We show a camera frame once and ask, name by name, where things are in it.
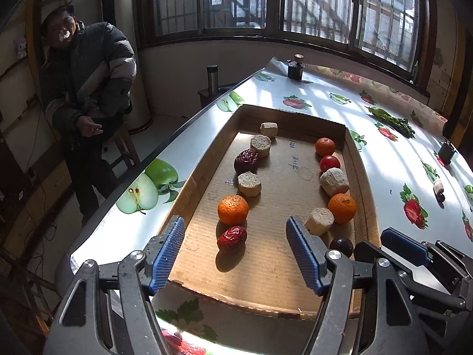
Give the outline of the dark purple plum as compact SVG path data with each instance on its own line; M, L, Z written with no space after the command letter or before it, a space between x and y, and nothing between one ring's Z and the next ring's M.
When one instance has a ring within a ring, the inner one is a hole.
M340 236L330 242L330 250L337 250L350 258L354 253L354 246L350 239Z

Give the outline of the round brown corn cake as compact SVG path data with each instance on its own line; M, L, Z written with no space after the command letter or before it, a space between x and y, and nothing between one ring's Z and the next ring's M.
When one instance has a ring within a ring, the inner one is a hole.
M334 223L334 216L328 208L314 208L304 225L312 235L323 235Z

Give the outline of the orange tangerine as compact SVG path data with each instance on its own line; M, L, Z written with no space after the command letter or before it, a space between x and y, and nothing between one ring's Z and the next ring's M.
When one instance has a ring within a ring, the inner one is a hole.
M327 208L332 212L334 222L344 225L351 221L357 212L357 204L355 199L347 194L336 194L331 197L327 204Z
M217 206L219 221L225 225L241 225L249 214L247 201L239 195L224 197Z
M315 142L315 151L321 158L332 156L335 152L336 144L329 138L320 138Z

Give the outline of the tall beige corn cake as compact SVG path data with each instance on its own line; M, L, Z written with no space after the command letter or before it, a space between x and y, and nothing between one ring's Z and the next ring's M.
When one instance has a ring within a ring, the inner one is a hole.
M433 182L433 190L436 196L439 196L440 194L443 194L444 192L444 187L441 179L437 179Z

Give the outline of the large beige corn cake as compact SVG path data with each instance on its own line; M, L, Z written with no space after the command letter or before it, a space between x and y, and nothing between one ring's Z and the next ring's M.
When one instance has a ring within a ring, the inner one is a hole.
M345 172L337 167L332 167L322 173L319 183L329 197L346 193L349 190L349 181Z

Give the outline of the beige corn cake chunk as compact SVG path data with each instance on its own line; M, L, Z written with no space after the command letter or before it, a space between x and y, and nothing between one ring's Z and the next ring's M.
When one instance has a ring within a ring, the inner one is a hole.
M262 184L258 175L245 172L238 175L238 189L246 197L257 197L260 195Z

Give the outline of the cardboard box tray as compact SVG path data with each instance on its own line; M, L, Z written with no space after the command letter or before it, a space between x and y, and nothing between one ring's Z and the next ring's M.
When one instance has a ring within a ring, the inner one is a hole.
M217 207L237 193L233 162L249 147L264 122L278 126L270 153L257 173L260 195L249 199L243 248L222 254L218 236L224 232ZM374 199L366 170L349 130L341 123L261 106L240 107L223 126L195 167L170 210L186 225L183 244L171 270L172 284L255 314L312 320L321 298L303 280L286 238L290 216L306 220L328 197L319 184L315 143L321 137L336 144L335 155L349 180L357 211L345 225L333 226L323 241L346 236L352 242L379 241Z

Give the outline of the black cup with stick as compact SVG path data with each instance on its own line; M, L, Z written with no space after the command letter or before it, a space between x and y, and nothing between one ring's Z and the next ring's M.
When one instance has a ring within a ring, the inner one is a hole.
M442 142L441 148L438 151L438 158L445 166L448 166L455 153L456 150L454 145L449 140L445 140Z

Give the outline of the orange tangerine at tray back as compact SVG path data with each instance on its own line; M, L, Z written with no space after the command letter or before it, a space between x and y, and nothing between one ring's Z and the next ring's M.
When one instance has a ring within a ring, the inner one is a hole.
M329 138L320 138L315 142L315 151L321 158L332 156L335 152L336 144Z

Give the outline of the wooden stool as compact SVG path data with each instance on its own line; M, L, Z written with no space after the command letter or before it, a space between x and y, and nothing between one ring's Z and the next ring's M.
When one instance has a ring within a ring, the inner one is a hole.
M125 122L113 136L103 145L103 152L108 151L108 144L113 143L118 149L119 156L110 163L111 168L115 168L122 162L128 169L140 164L141 160L133 144L132 137L127 130L127 122Z

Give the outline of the green leafy vegetables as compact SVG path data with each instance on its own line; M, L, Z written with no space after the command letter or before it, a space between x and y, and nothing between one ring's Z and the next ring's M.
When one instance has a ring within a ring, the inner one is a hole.
M415 137L415 131L412 126L410 126L408 119L393 116L378 106L369 106L366 109L370 116L376 119L379 123L391 127L405 138L413 139Z

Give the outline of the beige corn cake back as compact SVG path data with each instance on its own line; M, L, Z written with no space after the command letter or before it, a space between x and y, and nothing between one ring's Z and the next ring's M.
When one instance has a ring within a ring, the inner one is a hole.
M278 133L278 125L274 122L264 122L260 124L260 133L268 136L270 139L275 138Z

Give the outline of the steel thermos bottle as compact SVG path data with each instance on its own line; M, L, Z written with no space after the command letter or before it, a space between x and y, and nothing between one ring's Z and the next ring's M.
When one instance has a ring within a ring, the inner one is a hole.
M218 95L218 66L216 64L207 65L208 93L211 96Z

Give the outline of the dark glass jar with lid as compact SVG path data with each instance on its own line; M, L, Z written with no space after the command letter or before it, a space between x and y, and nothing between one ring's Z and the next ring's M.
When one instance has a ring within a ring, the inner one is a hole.
M294 57L288 61L288 77L295 81L302 81L304 67L304 55L295 54Z

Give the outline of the seated man in dark jacket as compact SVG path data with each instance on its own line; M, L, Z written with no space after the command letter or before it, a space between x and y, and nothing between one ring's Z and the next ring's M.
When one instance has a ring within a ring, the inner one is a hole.
M40 33L48 56L40 71L45 116L60 133L63 158L87 222L118 186L103 145L132 111L131 81L115 79L111 65L119 43L108 22L89 26L77 20L71 4L52 10Z

